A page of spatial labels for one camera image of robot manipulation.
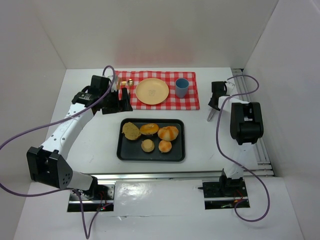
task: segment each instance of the bun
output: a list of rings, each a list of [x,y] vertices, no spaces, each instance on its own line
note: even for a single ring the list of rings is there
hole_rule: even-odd
[[[132,122],[127,122],[122,127],[122,133],[129,140],[137,140],[140,136],[140,130]]]
[[[140,127],[140,132],[143,135],[151,135],[157,133],[159,126],[155,123],[149,123]]]
[[[159,129],[158,136],[167,142],[173,141],[179,134],[178,128],[175,126],[165,126]]]
[[[141,143],[141,148],[146,153],[150,153],[155,149],[155,143],[151,141],[150,139],[144,140]]]
[[[159,150],[160,150],[160,152],[167,153],[167,152],[169,152],[171,150],[171,148],[172,148],[171,142],[164,141],[164,140],[161,140],[159,142]]]

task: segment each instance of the pastry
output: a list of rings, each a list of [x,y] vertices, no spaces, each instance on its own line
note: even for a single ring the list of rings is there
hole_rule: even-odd
[[[141,148],[146,153],[150,153],[155,149],[155,143],[151,141],[150,139],[144,140],[141,143]]]
[[[158,136],[165,141],[173,141],[177,138],[179,130],[175,126],[165,126],[159,129]]]
[[[159,130],[159,126],[155,123],[148,123],[140,127],[140,132],[143,135],[156,134]]]
[[[129,140],[137,140],[140,136],[140,130],[132,122],[127,122],[122,127],[122,133]]]
[[[172,148],[171,142],[164,141],[164,140],[161,140],[159,142],[159,150],[160,150],[160,152],[167,153],[167,152],[169,152],[171,150],[171,148]]]

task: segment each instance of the table surface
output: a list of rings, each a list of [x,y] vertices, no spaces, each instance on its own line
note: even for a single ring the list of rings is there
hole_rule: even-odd
[[[133,110],[102,115],[98,112],[84,127],[74,142],[67,162],[74,171],[89,174],[105,173],[155,173],[221,171],[226,159],[218,152],[216,145],[216,125],[218,114],[210,122],[207,117],[211,110],[208,102],[212,96],[211,82],[225,81],[232,76],[231,69],[225,68],[126,68],[127,71],[186,71],[196,73],[200,110]],[[92,75],[101,75],[102,69],[68,69],[52,116],[52,122],[64,118],[69,110],[73,96],[84,86],[90,84]],[[180,119],[185,131],[185,159],[173,162],[124,162],[117,158],[117,144],[120,123],[126,118]],[[50,127],[47,137],[56,126]],[[220,142],[223,151],[232,156],[234,140],[228,129],[220,129]],[[248,153],[248,167],[257,168],[257,153]]]
[[[259,222],[244,222],[235,215],[233,209],[205,210],[203,201],[197,196],[190,197],[192,199],[190,204],[180,189],[184,186],[177,184],[177,181],[167,180],[161,183],[162,188],[167,189],[166,195],[172,198],[171,195],[179,197],[176,193],[180,193],[183,199],[178,202],[174,199],[170,202],[163,201],[163,189],[158,188],[161,192],[156,192],[157,189],[149,189],[150,193],[157,196],[153,202],[144,201],[143,198],[142,201],[132,199],[128,204],[134,207],[130,209],[126,208],[124,201],[116,200],[114,212],[98,214],[92,226],[90,239],[303,240],[284,180],[280,177],[262,177],[262,180],[269,190],[271,205],[267,217]],[[249,177],[245,181],[250,208],[241,208],[238,211],[245,218],[256,219],[266,210],[266,193],[255,178]],[[194,181],[190,187],[194,189],[194,193],[203,194],[198,192],[196,188],[198,186],[192,186],[193,183]],[[52,189],[47,185],[33,182],[28,193],[43,193]],[[69,191],[42,197],[27,197],[14,240],[86,239],[81,214],[67,212],[68,199]],[[169,210],[175,204],[176,206],[179,204],[177,209]],[[93,212],[85,213],[88,227],[93,214]]]

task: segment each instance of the red checkered tablecloth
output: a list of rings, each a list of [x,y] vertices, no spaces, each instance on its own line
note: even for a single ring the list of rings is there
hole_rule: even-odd
[[[138,110],[199,110],[199,97],[196,82],[196,73],[187,71],[115,71],[119,78],[126,81],[132,79],[134,86],[130,87],[130,103],[133,109]],[[144,79],[157,78],[163,80],[169,87],[169,95],[165,101],[157,105],[144,104],[136,96],[136,87]],[[188,93],[184,98],[175,94],[175,82],[179,78],[189,81]]]

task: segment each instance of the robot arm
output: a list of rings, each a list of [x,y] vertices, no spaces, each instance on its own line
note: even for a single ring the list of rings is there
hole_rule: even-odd
[[[26,156],[33,181],[62,190],[66,188],[81,190],[88,198],[94,197],[95,193],[103,189],[104,186],[98,185],[96,177],[73,171],[66,160],[78,135],[97,111],[110,114],[133,110],[127,89],[123,88],[121,100],[118,91],[112,91],[94,108],[72,117],[97,101],[107,91],[110,83],[110,79],[106,77],[92,76],[91,85],[77,93],[72,100],[72,105],[65,116],[71,119],[61,123],[40,147],[31,147],[28,150]]]
[[[225,82],[211,83],[212,98],[209,106],[220,111],[223,102],[228,98]],[[230,98],[223,107],[224,115],[230,118],[230,135],[234,139],[232,159],[246,165],[247,153],[264,134],[262,113],[258,102],[247,102]],[[243,185],[244,169],[228,161],[222,170],[220,188],[225,196],[231,195]]]

